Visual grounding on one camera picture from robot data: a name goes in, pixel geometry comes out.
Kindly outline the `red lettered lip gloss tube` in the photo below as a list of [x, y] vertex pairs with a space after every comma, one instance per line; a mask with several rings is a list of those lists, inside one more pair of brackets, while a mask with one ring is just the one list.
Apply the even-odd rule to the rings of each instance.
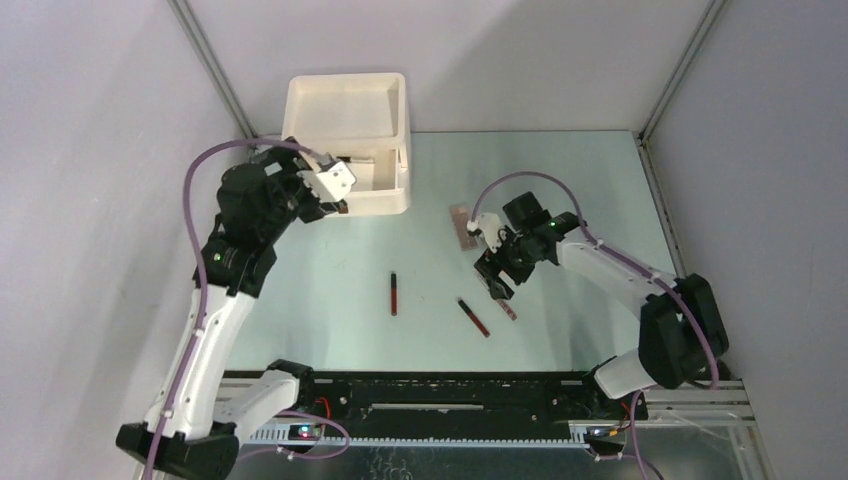
[[[481, 284], [483, 284], [484, 286], [488, 286], [485, 279], [481, 275], [477, 274], [477, 278], [478, 278], [478, 280], [480, 281]], [[511, 321], [516, 321], [518, 319], [515, 311], [508, 305], [508, 303], [505, 300], [494, 299], [494, 302], [501, 308], [501, 310], [505, 313], [505, 315]]]

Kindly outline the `dark red lip gloss tube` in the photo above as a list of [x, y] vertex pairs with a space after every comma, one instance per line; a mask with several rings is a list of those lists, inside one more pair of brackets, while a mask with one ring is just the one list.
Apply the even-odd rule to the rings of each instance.
[[470, 306], [465, 302], [464, 299], [458, 298], [457, 305], [463, 311], [463, 313], [468, 317], [468, 319], [474, 324], [474, 326], [479, 330], [479, 332], [485, 337], [489, 338], [491, 333], [489, 329], [483, 324], [483, 322], [479, 319], [476, 313], [470, 308]]

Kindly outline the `white top drawer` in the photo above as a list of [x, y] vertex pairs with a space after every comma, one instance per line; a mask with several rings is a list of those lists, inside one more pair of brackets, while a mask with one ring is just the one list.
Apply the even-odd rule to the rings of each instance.
[[398, 149], [337, 150], [329, 153], [338, 156], [375, 157], [373, 164], [348, 163], [357, 178], [352, 191], [345, 197], [346, 213], [335, 217], [370, 217], [398, 215], [411, 204], [410, 171], [405, 166], [405, 155]]

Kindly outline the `white drawer organizer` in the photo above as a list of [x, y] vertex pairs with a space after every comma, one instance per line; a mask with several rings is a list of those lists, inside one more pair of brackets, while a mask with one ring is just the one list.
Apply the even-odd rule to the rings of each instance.
[[405, 77], [397, 72], [303, 75], [289, 82], [282, 136], [319, 153], [398, 149], [410, 171]]

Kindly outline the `red lip gloss black cap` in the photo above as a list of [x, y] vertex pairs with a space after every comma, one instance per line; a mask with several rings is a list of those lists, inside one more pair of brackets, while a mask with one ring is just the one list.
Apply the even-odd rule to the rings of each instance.
[[390, 273], [390, 313], [392, 316], [397, 316], [398, 314], [398, 283], [397, 283], [397, 274], [392, 271]]

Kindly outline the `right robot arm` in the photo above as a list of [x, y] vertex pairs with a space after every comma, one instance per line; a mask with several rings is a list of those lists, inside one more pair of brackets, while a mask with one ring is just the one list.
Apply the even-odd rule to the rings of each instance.
[[627, 395], [654, 386], [675, 389], [702, 373], [717, 384], [729, 340], [702, 276], [651, 267], [593, 236], [579, 215], [551, 215], [531, 192], [507, 203], [501, 215], [473, 214], [466, 229], [485, 246], [474, 269], [492, 299], [511, 299], [538, 264], [549, 262], [581, 275], [634, 315], [636, 347], [594, 367], [581, 392], [591, 416], [606, 418]]

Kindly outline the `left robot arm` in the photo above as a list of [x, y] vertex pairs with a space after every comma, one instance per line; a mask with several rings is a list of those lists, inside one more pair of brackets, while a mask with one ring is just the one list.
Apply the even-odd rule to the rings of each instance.
[[223, 173], [211, 233], [201, 240], [189, 230], [196, 269], [178, 352], [145, 417], [116, 436], [143, 478], [162, 472], [223, 479], [266, 422], [283, 411], [312, 411], [312, 369], [286, 360], [271, 363], [225, 404], [216, 398], [231, 349], [275, 264], [275, 243], [295, 222], [344, 210], [355, 182], [345, 161], [294, 139], [267, 140], [259, 155]]

